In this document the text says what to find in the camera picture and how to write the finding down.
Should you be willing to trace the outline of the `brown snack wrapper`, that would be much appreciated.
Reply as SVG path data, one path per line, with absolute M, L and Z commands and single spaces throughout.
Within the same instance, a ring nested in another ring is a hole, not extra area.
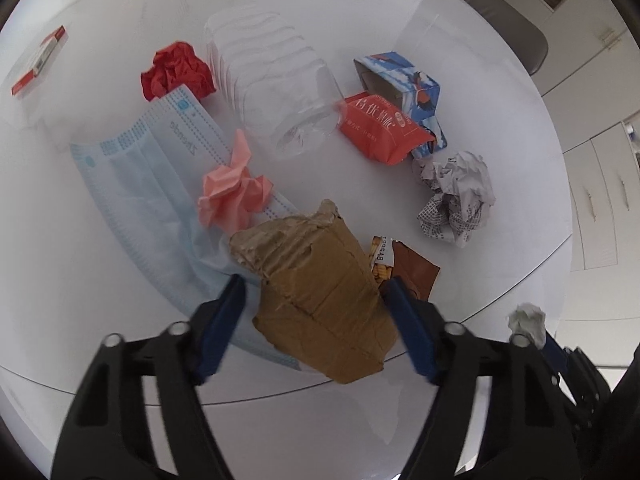
M 430 299 L 440 271 L 403 242 L 387 236 L 372 238 L 369 262 L 376 284 L 401 278 L 410 294 L 422 301 Z

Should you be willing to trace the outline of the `brown cardboard piece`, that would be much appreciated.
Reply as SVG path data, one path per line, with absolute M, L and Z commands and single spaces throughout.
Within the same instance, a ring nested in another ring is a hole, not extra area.
M 276 350 L 339 384 L 383 369 L 398 333 L 332 200 L 233 234 L 230 252 L 260 279 L 253 324 Z

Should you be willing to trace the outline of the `white tissue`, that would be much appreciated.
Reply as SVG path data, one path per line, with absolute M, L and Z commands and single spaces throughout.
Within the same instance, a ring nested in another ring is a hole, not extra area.
M 546 344 L 546 314 L 540 307 L 524 302 L 508 316 L 508 327 L 513 335 L 527 337 L 538 349 Z

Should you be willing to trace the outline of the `white drawer cabinet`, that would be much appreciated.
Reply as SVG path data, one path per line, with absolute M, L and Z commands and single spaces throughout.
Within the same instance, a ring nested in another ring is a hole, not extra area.
M 639 152 L 622 122 L 564 154 L 573 213 L 572 269 L 639 260 Z

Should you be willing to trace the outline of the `pink paper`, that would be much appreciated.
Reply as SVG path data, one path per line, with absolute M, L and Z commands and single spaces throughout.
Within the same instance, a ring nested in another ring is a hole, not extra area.
M 216 226 L 228 235 L 246 230 L 253 214 L 269 204 L 273 184 L 265 176 L 253 177 L 248 169 L 252 151 L 243 130 L 236 129 L 231 159 L 203 177 L 198 198 L 198 220 L 204 228 Z

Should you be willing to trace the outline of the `blue surgical face mask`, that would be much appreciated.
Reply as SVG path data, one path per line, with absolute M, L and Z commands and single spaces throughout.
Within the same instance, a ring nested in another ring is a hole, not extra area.
M 203 178 L 231 160 L 232 136 L 181 86 L 151 103 L 119 136 L 72 144 L 70 152 L 96 206 L 128 257 L 180 312 L 213 300 L 232 274 L 246 281 L 246 307 L 232 344 L 297 370 L 256 330 L 259 278 L 229 252 L 228 235 L 198 220 Z

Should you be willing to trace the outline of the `red snack pouch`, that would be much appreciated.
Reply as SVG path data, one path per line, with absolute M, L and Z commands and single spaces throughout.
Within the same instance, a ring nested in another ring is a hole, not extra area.
M 414 148 L 436 140 L 390 101 L 361 92 L 340 105 L 340 131 L 367 159 L 395 166 Z

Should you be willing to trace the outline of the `grey dining chair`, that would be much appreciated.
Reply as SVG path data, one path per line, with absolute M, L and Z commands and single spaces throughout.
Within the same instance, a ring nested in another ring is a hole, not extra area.
M 542 31 L 504 0 L 463 0 L 495 29 L 530 76 L 544 64 L 549 45 Z

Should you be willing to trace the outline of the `red white cigarette box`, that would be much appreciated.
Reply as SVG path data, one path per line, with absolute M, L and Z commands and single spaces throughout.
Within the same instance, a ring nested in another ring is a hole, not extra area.
M 66 36 L 66 29 L 64 26 L 60 26 L 53 32 L 50 32 L 48 36 L 45 36 L 40 42 L 38 49 L 28 59 L 27 66 L 24 70 L 21 70 L 20 78 L 14 82 L 11 87 L 12 96 L 16 96 L 22 90 L 24 90 L 33 80 L 37 79 L 46 66 L 49 58 L 58 47 L 58 44 Z

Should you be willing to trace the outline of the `white printed paper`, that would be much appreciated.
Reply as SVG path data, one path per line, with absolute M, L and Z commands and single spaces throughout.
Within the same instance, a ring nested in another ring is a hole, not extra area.
M 496 202 L 483 157 L 463 151 L 444 164 L 431 157 L 415 159 L 412 169 L 428 189 L 427 202 L 416 216 L 422 233 L 464 247 L 486 226 Z

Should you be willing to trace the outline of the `blue patterned carton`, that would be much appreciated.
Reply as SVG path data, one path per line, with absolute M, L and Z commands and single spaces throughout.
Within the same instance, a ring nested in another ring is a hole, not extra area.
M 430 138 L 411 150 L 416 159 L 432 156 L 448 145 L 436 117 L 439 83 L 395 51 L 355 58 L 363 90 L 382 96 L 423 128 Z

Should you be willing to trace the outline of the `red paper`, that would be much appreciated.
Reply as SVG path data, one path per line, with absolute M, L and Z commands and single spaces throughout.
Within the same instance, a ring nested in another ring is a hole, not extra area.
M 194 47 L 184 41 L 157 51 L 152 67 L 142 73 L 140 79 L 142 94 L 149 102 L 180 86 L 186 86 L 199 100 L 216 92 L 209 66 L 195 54 Z

